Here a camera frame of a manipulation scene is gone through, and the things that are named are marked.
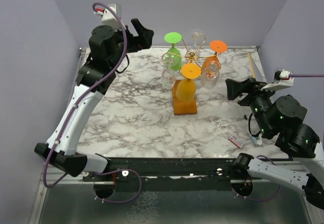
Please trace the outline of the clear glass tumbler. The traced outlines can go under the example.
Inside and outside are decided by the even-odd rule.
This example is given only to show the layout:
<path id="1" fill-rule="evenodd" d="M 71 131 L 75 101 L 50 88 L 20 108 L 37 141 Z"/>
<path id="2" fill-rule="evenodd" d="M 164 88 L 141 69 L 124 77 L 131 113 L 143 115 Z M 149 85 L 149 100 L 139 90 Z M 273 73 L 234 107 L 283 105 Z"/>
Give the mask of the clear glass tumbler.
<path id="1" fill-rule="evenodd" d="M 221 64 L 218 61 L 207 61 L 203 64 L 200 84 L 205 89 L 215 87 L 220 76 Z"/>

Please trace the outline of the orange plastic wine glass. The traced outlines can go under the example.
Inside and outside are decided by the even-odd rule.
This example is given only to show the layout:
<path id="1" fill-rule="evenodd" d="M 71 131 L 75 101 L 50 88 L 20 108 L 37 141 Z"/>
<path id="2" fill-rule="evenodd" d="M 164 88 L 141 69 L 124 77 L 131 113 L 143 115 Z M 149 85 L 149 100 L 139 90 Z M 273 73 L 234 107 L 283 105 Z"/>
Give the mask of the orange plastic wine glass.
<path id="1" fill-rule="evenodd" d="M 201 67 L 201 74 L 203 74 L 203 72 L 205 70 L 207 70 L 207 72 L 211 72 L 211 73 L 216 73 L 221 69 L 221 64 L 219 62 L 219 59 L 217 57 L 218 54 L 221 54 L 223 52 L 226 52 L 228 47 L 227 44 L 224 41 L 221 40 L 213 40 L 210 42 L 210 49 L 214 52 L 213 55 L 211 56 L 207 56 L 202 67 Z M 213 68 L 209 68 L 211 64 L 214 64 L 216 66 L 215 69 Z"/>

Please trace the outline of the green plastic wine glass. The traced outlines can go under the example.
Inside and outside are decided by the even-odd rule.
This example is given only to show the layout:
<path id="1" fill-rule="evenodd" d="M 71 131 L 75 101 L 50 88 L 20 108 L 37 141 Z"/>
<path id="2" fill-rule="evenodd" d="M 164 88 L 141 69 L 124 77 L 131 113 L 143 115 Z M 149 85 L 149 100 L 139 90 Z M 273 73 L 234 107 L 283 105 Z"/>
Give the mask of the green plastic wine glass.
<path id="1" fill-rule="evenodd" d="M 169 32 L 165 35 L 164 39 L 168 44 L 171 44 L 165 58 L 172 58 L 171 69 L 179 71 L 182 66 L 182 57 L 180 51 L 175 46 L 182 41 L 182 35 L 177 32 Z"/>

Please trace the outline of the clear wine glass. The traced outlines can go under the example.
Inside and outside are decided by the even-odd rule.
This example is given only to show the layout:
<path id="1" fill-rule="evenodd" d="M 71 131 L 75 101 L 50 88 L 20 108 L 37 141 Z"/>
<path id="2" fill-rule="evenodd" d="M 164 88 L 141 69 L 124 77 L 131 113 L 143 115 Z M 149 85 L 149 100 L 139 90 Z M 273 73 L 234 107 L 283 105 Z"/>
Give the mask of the clear wine glass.
<path id="1" fill-rule="evenodd" d="M 200 57 L 200 49 L 206 41 L 205 32 L 201 29 L 193 29 L 190 35 L 193 40 L 193 46 L 190 47 L 189 51 L 194 52 Z"/>
<path id="2" fill-rule="evenodd" d="M 172 53 L 164 53 L 161 57 L 161 61 L 165 65 L 165 69 L 161 73 L 161 84 L 165 89 L 172 89 L 176 82 L 176 72 L 172 69 L 177 65 L 177 56 Z"/>

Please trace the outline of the yellow plastic wine glass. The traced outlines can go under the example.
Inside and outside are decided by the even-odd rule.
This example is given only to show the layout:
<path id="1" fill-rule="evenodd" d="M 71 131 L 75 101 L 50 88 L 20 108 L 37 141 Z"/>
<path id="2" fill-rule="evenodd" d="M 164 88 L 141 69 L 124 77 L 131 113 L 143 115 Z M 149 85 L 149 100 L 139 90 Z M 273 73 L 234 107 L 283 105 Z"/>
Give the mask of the yellow plastic wine glass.
<path id="1" fill-rule="evenodd" d="M 182 66 L 180 72 L 184 79 L 177 86 L 176 97 L 183 102 L 191 101 L 196 91 L 194 79 L 200 76 L 201 68 L 195 63 L 187 63 Z"/>

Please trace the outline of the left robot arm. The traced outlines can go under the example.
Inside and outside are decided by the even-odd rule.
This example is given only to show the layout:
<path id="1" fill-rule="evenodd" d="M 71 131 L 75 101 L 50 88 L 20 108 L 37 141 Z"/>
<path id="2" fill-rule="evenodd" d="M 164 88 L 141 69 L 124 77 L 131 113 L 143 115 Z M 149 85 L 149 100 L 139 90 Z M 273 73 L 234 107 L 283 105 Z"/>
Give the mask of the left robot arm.
<path id="1" fill-rule="evenodd" d="M 128 29 L 100 25 L 89 38 L 90 53 L 80 68 L 70 103 L 53 134 L 45 143 L 37 143 L 34 151 L 47 163 L 73 177 L 94 172 L 99 180 L 111 177 L 112 169 L 104 157 L 77 152 L 85 125 L 118 74 L 117 68 L 128 53 L 149 49 L 154 32 L 138 19 L 131 20 L 137 36 Z"/>

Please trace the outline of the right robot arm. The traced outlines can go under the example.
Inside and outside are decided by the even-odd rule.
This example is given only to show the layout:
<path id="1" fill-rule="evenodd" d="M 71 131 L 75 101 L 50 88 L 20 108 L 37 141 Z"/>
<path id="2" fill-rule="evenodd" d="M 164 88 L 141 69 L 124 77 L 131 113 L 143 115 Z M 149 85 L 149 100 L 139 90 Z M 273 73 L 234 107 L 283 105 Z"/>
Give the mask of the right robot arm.
<path id="1" fill-rule="evenodd" d="M 323 143 L 314 130 L 303 123 L 307 109 L 292 95 L 270 100 L 276 91 L 290 87 L 293 82 L 281 80 L 268 84 L 248 78 L 241 82 L 226 79 L 225 83 L 228 100 L 246 94 L 238 104 L 250 107 L 261 137 L 276 137 L 275 146 L 309 171 L 297 173 L 241 153 L 233 163 L 233 175 L 239 179 L 249 176 L 275 182 L 295 190 L 310 204 L 323 209 Z"/>

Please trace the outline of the red white small box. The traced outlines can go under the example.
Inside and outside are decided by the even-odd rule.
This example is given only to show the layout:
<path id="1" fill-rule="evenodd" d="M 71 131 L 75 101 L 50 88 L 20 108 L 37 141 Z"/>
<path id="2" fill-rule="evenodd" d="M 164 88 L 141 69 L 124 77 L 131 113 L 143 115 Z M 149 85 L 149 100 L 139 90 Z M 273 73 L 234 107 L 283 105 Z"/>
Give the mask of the red white small box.
<path id="1" fill-rule="evenodd" d="M 228 138 L 228 140 L 230 141 L 230 142 L 232 142 L 236 147 L 238 147 L 238 148 L 242 148 L 243 147 L 243 145 L 244 145 L 244 143 L 239 139 L 239 137 L 235 134 L 235 133 L 233 133 L 229 138 Z"/>

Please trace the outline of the blue white small object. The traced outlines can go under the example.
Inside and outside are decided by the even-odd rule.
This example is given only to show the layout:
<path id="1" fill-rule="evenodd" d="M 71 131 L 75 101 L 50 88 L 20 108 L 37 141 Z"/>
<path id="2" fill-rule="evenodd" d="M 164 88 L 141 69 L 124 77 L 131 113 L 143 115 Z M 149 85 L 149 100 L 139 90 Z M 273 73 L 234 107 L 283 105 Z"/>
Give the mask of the blue white small object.
<path id="1" fill-rule="evenodd" d="M 249 139 L 252 142 L 252 144 L 256 147 L 259 147 L 263 144 L 262 138 L 260 136 L 254 137 L 254 136 L 249 135 Z"/>

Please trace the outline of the black mounting rail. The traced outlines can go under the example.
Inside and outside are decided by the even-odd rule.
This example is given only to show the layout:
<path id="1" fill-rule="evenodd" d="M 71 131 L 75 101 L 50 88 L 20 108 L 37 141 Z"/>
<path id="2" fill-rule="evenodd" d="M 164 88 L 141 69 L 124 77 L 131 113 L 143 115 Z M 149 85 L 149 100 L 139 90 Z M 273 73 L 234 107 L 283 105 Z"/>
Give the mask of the black mounting rail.
<path id="1" fill-rule="evenodd" d="M 247 179 L 254 157 L 237 158 L 110 158 L 105 176 L 91 173 L 84 182 L 118 192 L 230 191 L 231 181 Z"/>

